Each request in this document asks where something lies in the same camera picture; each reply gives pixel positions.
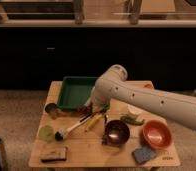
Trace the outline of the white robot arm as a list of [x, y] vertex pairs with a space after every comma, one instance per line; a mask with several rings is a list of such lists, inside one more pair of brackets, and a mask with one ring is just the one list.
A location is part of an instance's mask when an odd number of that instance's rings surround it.
[[92, 103], [103, 105], [116, 99], [196, 131], [196, 97], [130, 85], [127, 77], [123, 66], [112, 65], [97, 78]]

